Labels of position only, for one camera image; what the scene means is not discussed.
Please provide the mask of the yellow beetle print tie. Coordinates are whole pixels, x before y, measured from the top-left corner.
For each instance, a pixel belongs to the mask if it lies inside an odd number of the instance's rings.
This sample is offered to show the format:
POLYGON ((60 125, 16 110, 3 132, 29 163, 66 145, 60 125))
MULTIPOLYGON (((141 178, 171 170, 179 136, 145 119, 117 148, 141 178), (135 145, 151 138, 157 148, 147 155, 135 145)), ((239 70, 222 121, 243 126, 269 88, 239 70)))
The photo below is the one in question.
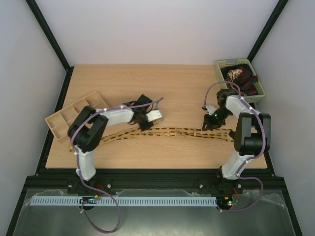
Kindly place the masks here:
POLYGON ((102 137, 99 144, 104 145, 113 141, 126 140, 137 137, 185 137, 233 142, 232 137, 229 135, 231 131, 232 129, 226 128, 219 128, 215 130, 202 130, 199 128, 164 127, 150 128, 149 130, 145 131, 141 131, 140 128, 130 128, 102 137))

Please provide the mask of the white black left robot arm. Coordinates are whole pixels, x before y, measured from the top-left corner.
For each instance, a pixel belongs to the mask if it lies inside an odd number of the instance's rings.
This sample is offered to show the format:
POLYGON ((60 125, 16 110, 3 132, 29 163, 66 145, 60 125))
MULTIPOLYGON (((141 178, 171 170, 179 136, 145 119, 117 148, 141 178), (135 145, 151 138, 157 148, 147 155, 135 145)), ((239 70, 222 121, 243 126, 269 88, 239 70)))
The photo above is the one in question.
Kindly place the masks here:
POLYGON ((106 127, 120 123, 137 123, 142 130, 153 126, 147 114, 148 108, 160 101, 152 101, 141 95, 136 101, 118 107, 96 109, 83 108, 70 126, 67 135, 76 156, 76 173, 82 181, 89 181, 96 174, 94 150, 98 147, 106 127))

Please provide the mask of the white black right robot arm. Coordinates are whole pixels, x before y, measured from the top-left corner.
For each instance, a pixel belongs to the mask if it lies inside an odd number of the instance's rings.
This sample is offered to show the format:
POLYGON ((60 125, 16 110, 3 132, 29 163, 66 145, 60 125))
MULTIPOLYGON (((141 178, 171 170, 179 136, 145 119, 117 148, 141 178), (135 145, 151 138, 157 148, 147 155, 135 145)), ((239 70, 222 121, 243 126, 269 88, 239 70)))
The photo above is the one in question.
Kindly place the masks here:
POLYGON ((217 92, 218 108, 207 105, 206 92, 202 109, 204 115, 202 130, 215 130, 226 125, 228 116, 237 118, 234 131, 229 132, 233 140, 234 152, 230 159, 219 168, 215 180, 215 188, 219 192, 226 192, 248 164, 259 158, 270 148, 271 116, 263 114, 253 108, 244 97, 228 89, 217 92))

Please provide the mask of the floral patterned tie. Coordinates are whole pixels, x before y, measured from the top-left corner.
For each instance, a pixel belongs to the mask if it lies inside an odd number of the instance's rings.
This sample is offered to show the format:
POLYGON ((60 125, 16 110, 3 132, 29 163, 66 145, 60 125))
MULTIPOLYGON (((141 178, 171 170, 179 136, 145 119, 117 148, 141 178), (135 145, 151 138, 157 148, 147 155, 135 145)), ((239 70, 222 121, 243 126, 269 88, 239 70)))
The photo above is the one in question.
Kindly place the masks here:
POLYGON ((232 69, 229 70, 229 72, 226 75, 227 81, 229 82, 235 82, 235 80, 239 77, 240 74, 242 74, 242 69, 232 69))

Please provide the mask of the green perforated plastic basket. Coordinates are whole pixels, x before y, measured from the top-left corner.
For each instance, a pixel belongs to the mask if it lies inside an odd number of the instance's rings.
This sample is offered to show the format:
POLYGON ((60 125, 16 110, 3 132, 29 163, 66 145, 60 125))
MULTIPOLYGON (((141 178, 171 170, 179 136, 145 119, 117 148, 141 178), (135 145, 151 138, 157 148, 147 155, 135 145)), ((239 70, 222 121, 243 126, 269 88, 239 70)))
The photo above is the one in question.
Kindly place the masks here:
POLYGON ((265 91, 248 59, 218 60, 216 76, 222 89, 238 92, 249 103, 256 103, 265 97, 265 91))

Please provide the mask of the wooden compartment tray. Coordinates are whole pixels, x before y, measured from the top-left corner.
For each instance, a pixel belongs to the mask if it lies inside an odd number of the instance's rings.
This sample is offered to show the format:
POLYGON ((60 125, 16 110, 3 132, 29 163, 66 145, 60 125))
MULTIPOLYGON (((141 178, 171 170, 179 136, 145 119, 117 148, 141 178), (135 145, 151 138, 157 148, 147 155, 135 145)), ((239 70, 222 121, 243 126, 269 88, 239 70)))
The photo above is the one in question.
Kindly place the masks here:
POLYGON ((94 109, 109 108, 101 96, 94 91, 45 119, 58 143, 64 143, 69 139, 67 132, 70 126, 86 106, 91 106, 94 109))

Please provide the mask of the black aluminium frame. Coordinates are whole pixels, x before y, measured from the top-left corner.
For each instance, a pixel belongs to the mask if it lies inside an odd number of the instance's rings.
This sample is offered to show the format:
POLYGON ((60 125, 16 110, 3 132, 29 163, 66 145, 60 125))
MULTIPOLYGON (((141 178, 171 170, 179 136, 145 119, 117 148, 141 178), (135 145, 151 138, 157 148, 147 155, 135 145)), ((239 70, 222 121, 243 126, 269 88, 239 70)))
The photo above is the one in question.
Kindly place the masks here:
MULTIPOLYGON (((70 66, 67 62, 37 2, 29 0, 27 1, 27 4, 66 71, 61 92, 55 107, 55 111, 59 111, 64 104, 66 93, 73 77, 72 74, 74 67, 70 66)), ((46 164, 48 160, 48 154, 50 152, 52 142, 53 134, 49 131, 47 133, 35 174, 26 178, 26 182, 6 233, 8 236, 13 235, 17 228, 18 217, 22 210, 22 203, 26 199, 27 190, 35 188, 48 189, 49 187, 65 188, 65 179, 67 177, 74 176, 73 169, 54 169, 49 171, 44 167, 44 164, 46 164)), ((284 202, 288 208, 288 214, 294 232, 297 236, 300 236, 302 235, 302 232, 295 215, 285 180, 283 177, 276 176, 269 153, 265 154, 265 160, 267 162, 267 168, 265 170, 251 169, 245 172, 245 176, 259 177, 263 182, 264 189, 281 190, 284 202)), ((112 193, 114 190, 122 189, 123 187, 131 189, 144 187, 148 190, 169 190, 174 187, 177 189, 191 191, 197 189, 198 183, 210 183, 210 181, 214 179, 214 174, 214 169, 103 169, 98 171, 98 177, 100 177, 101 181, 109 180, 114 184, 114 186, 108 190, 109 193, 112 193)))

